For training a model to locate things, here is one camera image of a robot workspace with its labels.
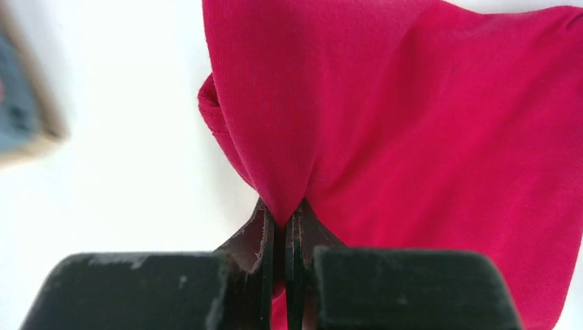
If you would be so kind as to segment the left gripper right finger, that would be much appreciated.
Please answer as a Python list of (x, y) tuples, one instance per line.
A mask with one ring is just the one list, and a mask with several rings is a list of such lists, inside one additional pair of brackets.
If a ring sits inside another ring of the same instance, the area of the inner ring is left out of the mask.
[(348, 247), (302, 200), (286, 227), (289, 329), (521, 329), (486, 256)]

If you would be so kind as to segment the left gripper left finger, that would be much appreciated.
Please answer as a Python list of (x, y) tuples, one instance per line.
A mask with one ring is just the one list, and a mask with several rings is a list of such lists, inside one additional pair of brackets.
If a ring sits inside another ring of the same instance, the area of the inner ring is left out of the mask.
[(274, 222), (258, 201), (211, 252), (73, 254), (45, 279), (23, 329), (269, 329)]

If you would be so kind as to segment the red t shirt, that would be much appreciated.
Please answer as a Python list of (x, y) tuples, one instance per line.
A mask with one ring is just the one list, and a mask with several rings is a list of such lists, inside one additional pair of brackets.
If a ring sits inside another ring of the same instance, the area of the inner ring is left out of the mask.
[(283, 225), (350, 245), (473, 250), (552, 329), (582, 240), (582, 9), (204, 1), (199, 109)]

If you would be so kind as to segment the tan folded t shirt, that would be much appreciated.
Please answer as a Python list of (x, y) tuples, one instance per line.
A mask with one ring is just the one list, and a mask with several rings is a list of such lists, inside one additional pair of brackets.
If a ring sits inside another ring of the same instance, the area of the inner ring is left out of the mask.
[(18, 26), (17, 16), (7, 1), (1, 2), (1, 35), (13, 44), (29, 79), (38, 109), (41, 130), (22, 148), (7, 154), (1, 153), (1, 168), (30, 161), (53, 151), (69, 135), (65, 117), (52, 95), (48, 80), (41, 70), (41, 63), (33, 54), (31, 43), (25, 40), (25, 32)]

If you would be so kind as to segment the blue folded t shirt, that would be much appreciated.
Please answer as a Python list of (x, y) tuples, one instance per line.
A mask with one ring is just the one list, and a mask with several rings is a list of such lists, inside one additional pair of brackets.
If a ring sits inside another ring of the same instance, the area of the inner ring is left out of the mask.
[(40, 111), (25, 68), (9, 39), (1, 35), (1, 153), (14, 152), (41, 130)]

